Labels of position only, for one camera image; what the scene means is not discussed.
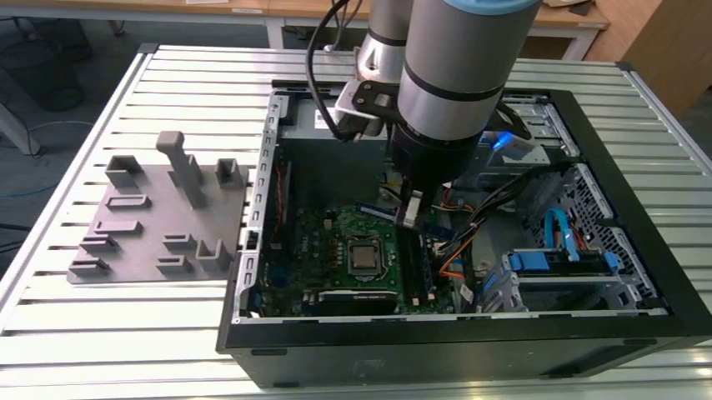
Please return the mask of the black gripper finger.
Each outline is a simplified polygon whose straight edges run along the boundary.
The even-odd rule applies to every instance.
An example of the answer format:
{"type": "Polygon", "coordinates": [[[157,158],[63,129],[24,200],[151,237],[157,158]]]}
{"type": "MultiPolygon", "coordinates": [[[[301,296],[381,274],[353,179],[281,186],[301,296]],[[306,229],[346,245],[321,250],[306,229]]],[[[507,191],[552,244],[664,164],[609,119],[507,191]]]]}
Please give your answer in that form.
{"type": "Polygon", "coordinates": [[[402,180],[400,207],[396,213],[396,224],[404,228],[418,229],[422,210],[425,208],[424,193],[416,190],[409,179],[402,180]]]}

